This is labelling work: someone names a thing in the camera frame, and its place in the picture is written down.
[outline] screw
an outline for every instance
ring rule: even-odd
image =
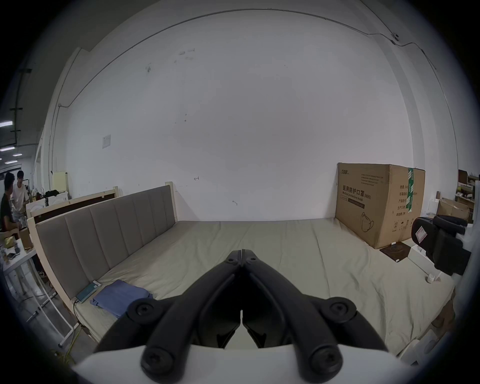
[[[162,348],[148,348],[144,353],[142,366],[157,374],[167,373],[173,368],[173,357]]]
[[[146,304],[146,303],[140,304],[137,307],[137,315],[139,316],[147,315],[152,311],[152,309],[153,307],[150,304]]]
[[[310,356],[310,367],[319,374],[336,372],[342,366],[342,356],[337,348],[323,347]]]
[[[348,312],[348,307],[345,303],[338,302],[330,305],[330,310],[337,316],[342,316]]]

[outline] smartphone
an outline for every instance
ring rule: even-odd
[[[92,293],[96,291],[96,289],[101,286],[102,284],[99,283],[98,281],[92,281],[90,284],[88,284],[76,297],[77,300],[80,303],[83,303],[85,300],[87,300]]]

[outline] white t-shirt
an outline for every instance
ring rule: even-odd
[[[20,212],[24,205],[24,201],[28,200],[28,192],[27,192],[27,188],[25,188],[25,184],[22,184],[21,188],[18,188],[17,182],[13,184],[12,200],[13,200],[13,208],[17,212]]]

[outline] black cloth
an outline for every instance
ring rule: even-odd
[[[12,209],[10,208],[10,199],[4,193],[1,200],[1,205],[0,205],[1,230],[3,232],[7,231],[7,229],[5,228],[5,222],[3,220],[5,216],[8,216],[8,218],[10,219],[10,222],[13,223]]]
[[[58,192],[56,189],[52,191],[46,191],[45,192],[45,197],[51,197],[51,196],[57,196],[60,192]]]

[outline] beige bed sheet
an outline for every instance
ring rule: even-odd
[[[254,251],[302,293],[352,300],[393,354],[427,329],[454,287],[446,275],[427,283],[426,274],[408,258],[395,263],[334,218],[180,221],[99,281],[105,287],[121,279],[147,289],[155,299],[176,296],[242,248]],[[89,300],[77,303],[75,312],[96,340],[116,320]]]

